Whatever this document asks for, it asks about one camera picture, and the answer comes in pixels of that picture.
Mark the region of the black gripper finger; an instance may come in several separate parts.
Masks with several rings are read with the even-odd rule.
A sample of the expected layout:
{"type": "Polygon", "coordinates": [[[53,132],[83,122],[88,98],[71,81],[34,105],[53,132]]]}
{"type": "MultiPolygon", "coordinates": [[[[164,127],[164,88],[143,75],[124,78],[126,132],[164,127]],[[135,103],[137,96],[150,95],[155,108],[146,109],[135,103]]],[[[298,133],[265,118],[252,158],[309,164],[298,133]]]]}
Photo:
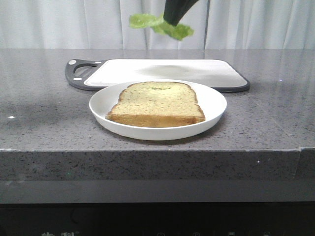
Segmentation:
{"type": "Polygon", "coordinates": [[[177,26],[196,2],[197,0],[166,0],[163,19],[170,25],[177,26]]]}

